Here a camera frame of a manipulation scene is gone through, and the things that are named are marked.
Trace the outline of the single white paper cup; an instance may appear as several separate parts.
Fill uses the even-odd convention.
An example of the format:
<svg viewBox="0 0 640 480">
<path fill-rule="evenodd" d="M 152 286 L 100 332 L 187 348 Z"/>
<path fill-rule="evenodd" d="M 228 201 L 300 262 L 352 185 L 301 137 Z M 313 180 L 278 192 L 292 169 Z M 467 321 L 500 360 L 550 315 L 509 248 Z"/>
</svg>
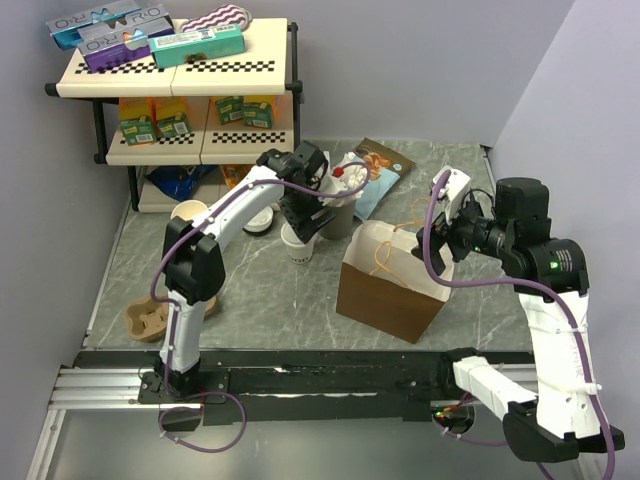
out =
<svg viewBox="0 0 640 480">
<path fill-rule="evenodd" d="M 282 225 L 280 235 L 286 252 L 294 263 L 304 264 L 311 259 L 316 236 L 313 236 L 308 242 L 303 242 L 287 222 Z"/>
</svg>

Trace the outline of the stack of white cup lids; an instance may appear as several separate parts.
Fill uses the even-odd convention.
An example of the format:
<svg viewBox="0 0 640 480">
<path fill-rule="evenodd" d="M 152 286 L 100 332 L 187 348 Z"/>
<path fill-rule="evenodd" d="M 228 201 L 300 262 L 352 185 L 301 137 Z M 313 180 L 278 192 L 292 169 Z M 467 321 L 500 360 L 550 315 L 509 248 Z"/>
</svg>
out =
<svg viewBox="0 0 640 480">
<path fill-rule="evenodd" d="M 244 227 L 243 230 L 253 236 L 265 235 L 272 227 L 274 211 L 270 206 L 262 209 Z"/>
</svg>

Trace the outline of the brown paper takeout bag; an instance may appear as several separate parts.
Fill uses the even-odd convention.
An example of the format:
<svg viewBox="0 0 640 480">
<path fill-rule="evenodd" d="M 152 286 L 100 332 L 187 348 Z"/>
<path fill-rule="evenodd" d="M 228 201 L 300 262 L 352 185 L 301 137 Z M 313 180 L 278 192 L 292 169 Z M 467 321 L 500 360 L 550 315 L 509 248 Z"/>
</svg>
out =
<svg viewBox="0 0 640 480">
<path fill-rule="evenodd" d="M 412 220 L 392 225 L 367 220 L 353 233 L 340 273 L 336 312 L 415 344 L 449 300 L 451 289 L 434 282 L 411 250 L 411 227 L 424 216 L 411 206 Z"/>
</svg>

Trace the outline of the stack of white paper cups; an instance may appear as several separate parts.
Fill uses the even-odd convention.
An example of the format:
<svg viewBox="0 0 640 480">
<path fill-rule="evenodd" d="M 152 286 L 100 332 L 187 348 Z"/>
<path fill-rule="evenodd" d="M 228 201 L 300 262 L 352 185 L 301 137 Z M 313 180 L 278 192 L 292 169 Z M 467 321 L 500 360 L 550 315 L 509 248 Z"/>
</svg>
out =
<svg viewBox="0 0 640 480">
<path fill-rule="evenodd" d="M 170 214 L 170 218 L 180 218 L 185 221 L 190 221 L 203 212 L 206 212 L 207 209 L 208 206 L 204 202 L 196 199 L 190 199 L 183 201 L 175 206 Z"/>
</svg>

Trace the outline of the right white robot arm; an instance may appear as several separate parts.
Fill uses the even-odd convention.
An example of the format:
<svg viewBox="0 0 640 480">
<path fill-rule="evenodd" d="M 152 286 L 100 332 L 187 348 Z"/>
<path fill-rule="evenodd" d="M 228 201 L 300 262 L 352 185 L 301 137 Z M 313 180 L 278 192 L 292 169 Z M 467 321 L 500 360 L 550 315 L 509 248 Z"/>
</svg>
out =
<svg viewBox="0 0 640 480">
<path fill-rule="evenodd" d="M 448 398 L 465 395 L 487 407 L 518 459 L 543 465 L 603 453 L 610 478 L 625 437 L 604 413 L 591 364 L 586 258 L 575 241 L 551 236 L 548 204 L 539 180 L 505 178 L 485 216 L 466 174 L 445 167 L 434 177 L 412 253 L 441 286 L 513 287 L 531 335 L 537 389 L 520 386 L 472 348 L 445 353 L 436 383 Z"/>
</svg>

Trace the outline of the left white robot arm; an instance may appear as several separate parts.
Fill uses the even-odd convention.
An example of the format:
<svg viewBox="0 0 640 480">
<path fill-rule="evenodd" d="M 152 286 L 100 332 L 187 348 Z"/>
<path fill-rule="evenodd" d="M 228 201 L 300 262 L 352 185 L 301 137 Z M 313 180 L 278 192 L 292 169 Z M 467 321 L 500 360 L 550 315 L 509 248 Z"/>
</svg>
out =
<svg viewBox="0 0 640 480">
<path fill-rule="evenodd" d="M 199 339 L 208 302 L 225 283 L 223 253 L 264 208 L 276 203 L 295 239 L 308 243 L 333 216 L 321 202 L 329 163 L 304 141 L 292 152 L 270 149 L 244 179 L 193 220 L 175 218 L 165 230 L 159 275 L 167 288 L 168 323 L 155 371 L 177 402 L 198 390 Z"/>
</svg>

